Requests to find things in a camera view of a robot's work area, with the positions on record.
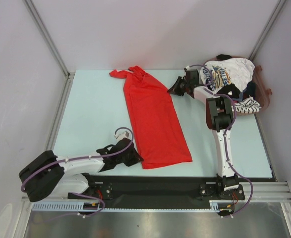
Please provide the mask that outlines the red tank top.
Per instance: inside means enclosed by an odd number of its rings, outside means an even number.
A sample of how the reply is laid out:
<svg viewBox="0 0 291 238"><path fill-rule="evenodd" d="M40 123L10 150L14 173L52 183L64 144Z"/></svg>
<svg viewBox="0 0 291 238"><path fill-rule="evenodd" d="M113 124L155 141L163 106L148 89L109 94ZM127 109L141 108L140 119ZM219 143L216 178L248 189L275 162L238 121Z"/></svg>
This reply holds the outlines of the red tank top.
<svg viewBox="0 0 291 238"><path fill-rule="evenodd" d="M109 75L125 81L123 93L142 168L192 162L168 89L138 66Z"/></svg>

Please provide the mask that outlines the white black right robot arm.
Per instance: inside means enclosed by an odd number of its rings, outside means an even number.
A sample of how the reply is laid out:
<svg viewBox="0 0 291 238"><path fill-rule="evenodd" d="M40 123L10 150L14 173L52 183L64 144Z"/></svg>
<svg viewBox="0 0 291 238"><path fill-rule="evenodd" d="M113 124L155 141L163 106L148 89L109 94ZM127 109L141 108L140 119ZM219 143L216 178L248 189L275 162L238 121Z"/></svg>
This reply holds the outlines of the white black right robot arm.
<svg viewBox="0 0 291 238"><path fill-rule="evenodd" d="M186 69L184 76L179 76L173 86L168 89L172 95L190 95L205 105L206 124L211 130L217 151L218 172L214 191L208 196L219 199L234 199L239 192L238 174L234 171L230 148L231 127L234 122L231 100L223 94L215 94L205 86L196 69Z"/></svg>

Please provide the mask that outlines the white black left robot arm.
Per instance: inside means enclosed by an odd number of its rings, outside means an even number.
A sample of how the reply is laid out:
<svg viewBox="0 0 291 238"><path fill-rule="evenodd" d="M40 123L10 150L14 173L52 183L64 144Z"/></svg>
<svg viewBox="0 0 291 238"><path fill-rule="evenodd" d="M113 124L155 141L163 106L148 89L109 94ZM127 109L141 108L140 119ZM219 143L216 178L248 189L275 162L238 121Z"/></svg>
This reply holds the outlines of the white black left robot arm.
<svg viewBox="0 0 291 238"><path fill-rule="evenodd" d="M129 167L143 161L133 142L122 138L116 144L97 149L96 152L74 158L58 157L53 151L41 153L19 172L21 191L31 202L50 196L77 199L103 197L93 176L114 169L118 164Z"/></svg>

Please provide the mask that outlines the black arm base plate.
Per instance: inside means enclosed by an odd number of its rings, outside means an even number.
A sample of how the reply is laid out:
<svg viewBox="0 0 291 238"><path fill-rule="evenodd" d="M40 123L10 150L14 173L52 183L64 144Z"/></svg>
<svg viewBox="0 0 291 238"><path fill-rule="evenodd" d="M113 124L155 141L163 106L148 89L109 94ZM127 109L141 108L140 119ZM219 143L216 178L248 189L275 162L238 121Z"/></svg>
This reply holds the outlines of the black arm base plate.
<svg viewBox="0 0 291 238"><path fill-rule="evenodd" d="M141 177L93 176L85 174L88 188L71 191L68 198L87 199L95 196L108 209L203 209L211 200L229 203L247 200L251 186L256 182L272 182L271 178L253 178L246 181L216 177Z"/></svg>

